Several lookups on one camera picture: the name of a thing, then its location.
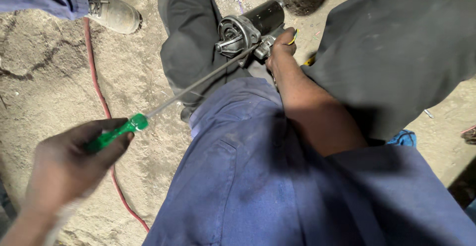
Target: gray boot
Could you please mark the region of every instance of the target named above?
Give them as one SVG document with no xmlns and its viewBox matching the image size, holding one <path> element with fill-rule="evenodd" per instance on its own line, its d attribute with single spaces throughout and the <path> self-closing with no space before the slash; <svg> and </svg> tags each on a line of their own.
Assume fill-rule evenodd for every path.
<svg viewBox="0 0 476 246">
<path fill-rule="evenodd" d="M 140 23 L 139 12 L 122 0 L 89 0 L 86 17 L 122 34 L 134 33 Z"/>
</svg>

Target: metal rod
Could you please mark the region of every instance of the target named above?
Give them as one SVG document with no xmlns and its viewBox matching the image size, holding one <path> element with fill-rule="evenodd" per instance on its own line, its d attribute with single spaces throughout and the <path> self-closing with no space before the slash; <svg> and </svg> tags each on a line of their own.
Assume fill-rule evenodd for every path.
<svg viewBox="0 0 476 246">
<path fill-rule="evenodd" d="M 256 49 L 261 43 L 257 43 L 255 45 L 253 45 L 251 48 L 249 49 L 246 49 L 244 50 L 241 54 L 235 56 L 234 58 L 232 58 L 230 61 L 226 62 L 223 66 L 217 68 L 216 70 L 214 70 L 213 72 L 211 72 L 210 74 L 206 75 L 205 77 L 201 78 L 200 80 L 198 80 L 197 82 L 195 82 L 194 84 L 188 86 L 187 88 L 185 88 L 183 91 L 179 92 L 176 96 L 170 98 L 169 100 L 167 100 L 165 103 L 161 104 L 160 106 L 156 107 L 154 110 L 152 110 L 151 112 L 147 113 L 145 116 L 147 119 L 150 119 L 151 117 L 157 115 L 158 113 L 160 113 L 162 110 L 164 110 L 166 107 L 168 107 L 169 105 L 171 105 L 172 103 L 174 103 L 176 100 L 178 100 L 180 97 L 184 96 L 186 93 L 188 93 L 189 91 L 193 90 L 195 87 L 199 86 L 200 84 L 202 84 L 204 81 L 206 81 L 207 79 L 213 77 L 214 75 L 216 75 L 218 72 L 222 71 L 223 69 L 229 67 L 231 64 L 235 63 L 236 61 L 240 60 L 241 58 L 243 58 L 244 56 L 246 56 L 247 54 L 251 53 L 254 49 Z"/>
<path fill-rule="evenodd" d="M 430 117 L 430 118 L 432 118 L 432 119 L 435 118 L 435 116 L 434 116 L 433 114 L 431 114 L 430 111 L 428 111 L 428 109 L 425 109 L 424 111 L 425 111 L 425 113 L 428 115 L 428 117 Z"/>
</svg>

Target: screwdriver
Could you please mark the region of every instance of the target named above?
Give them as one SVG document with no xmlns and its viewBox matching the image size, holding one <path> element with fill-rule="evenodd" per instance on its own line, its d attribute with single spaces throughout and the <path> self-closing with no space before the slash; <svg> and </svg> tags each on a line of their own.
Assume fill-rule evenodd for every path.
<svg viewBox="0 0 476 246">
<path fill-rule="evenodd" d="M 170 98 L 167 100 L 165 103 L 161 104 L 160 106 L 154 108 L 152 111 L 149 113 L 141 114 L 135 114 L 132 116 L 124 125 L 121 127 L 115 129 L 114 131 L 111 131 L 109 133 L 103 133 L 101 134 L 96 140 L 93 140 L 92 142 L 86 144 L 85 148 L 88 152 L 98 152 L 99 150 L 103 149 L 104 147 L 108 146 L 114 139 L 116 139 L 118 136 L 120 136 L 123 133 L 126 132 L 135 132 L 135 131 L 140 131 L 145 129 L 149 125 L 149 119 L 152 118 L 153 116 L 159 114 L 164 110 L 166 107 L 169 105 L 173 104 L 177 99 L 188 93 L 189 91 L 193 90 L 195 87 L 199 86 L 202 84 L 204 81 L 207 79 L 213 77 L 216 75 L 218 72 L 222 71 L 223 69 L 227 68 L 234 62 L 240 60 L 241 58 L 245 57 L 247 54 L 251 53 L 254 49 L 256 49 L 259 45 L 261 45 L 261 42 L 253 45 L 252 47 L 244 50 L 241 54 L 237 55 L 236 57 L 230 59 L 228 62 L 226 62 L 224 65 L 221 67 L 217 68 L 210 74 L 206 75 L 202 79 L 198 80 L 194 84 L 188 86 L 185 88 L 183 91 L 179 92 L 176 96 Z"/>
</svg>

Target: dusty floor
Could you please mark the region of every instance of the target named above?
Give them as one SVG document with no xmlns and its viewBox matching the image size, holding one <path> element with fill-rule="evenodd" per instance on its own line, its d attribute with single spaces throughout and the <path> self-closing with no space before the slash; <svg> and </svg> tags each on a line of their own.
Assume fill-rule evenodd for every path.
<svg viewBox="0 0 476 246">
<path fill-rule="evenodd" d="M 172 95 L 160 61 L 166 40 L 156 0 L 125 0 L 142 14 L 142 29 L 121 35 L 92 23 L 92 42 L 102 87 L 113 116 L 147 111 Z M 223 15 L 239 14 L 235 0 L 216 0 Z M 244 0 L 245 11 L 266 0 Z M 287 0 L 286 24 L 301 29 L 296 59 L 316 50 L 328 12 L 345 0 L 324 0 L 317 9 L 295 9 Z M 318 31 L 317 39 L 313 36 Z M 0 13 L 0 172 L 15 205 L 21 205 L 35 145 L 68 127 L 104 117 L 87 62 L 82 21 L 66 21 L 42 11 Z M 167 109 L 138 133 L 117 164 L 117 176 L 132 208 L 151 225 L 179 161 L 190 143 L 179 120 L 181 105 Z M 476 79 L 461 83 L 437 107 L 435 119 L 422 114 L 409 125 L 418 148 L 448 185 L 476 155 L 459 132 L 475 124 Z M 143 227 L 123 208 L 110 178 L 86 201 L 60 234 L 67 245 L 139 245 Z"/>
</svg>

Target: hand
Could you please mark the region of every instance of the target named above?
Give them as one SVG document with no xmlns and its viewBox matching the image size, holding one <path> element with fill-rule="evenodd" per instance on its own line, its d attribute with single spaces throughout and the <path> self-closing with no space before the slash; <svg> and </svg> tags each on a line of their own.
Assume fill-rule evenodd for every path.
<svg viewBox="0 0 476 246">
<path fill-rule="evenodd" d="M 293 56 L 296 52 L 297 47 L 295 42 L 293 42 L 291 45 L 288 45 L 294 38 L 294 32 L 294 28 L 289 27 L 274 41 L 273 46 L 271 47 L 271 56 L 266 60 L 266 67 L 271 72 L 273 72 L 273 69 L 276 66 L 277 56 Z"/>
<path fill-rule="evenodd" d="M 25 208 L 44 215 L 55 215 L 70 201 L 84 197 L 97 187 L 124 152 L 134 133 L 124 133 L 97 153 L 83 146 L 112 131 L 127 118 L 92 121 L 50 137 L 35 149 L 33 172 L 26 194 Z"/>
</svg>

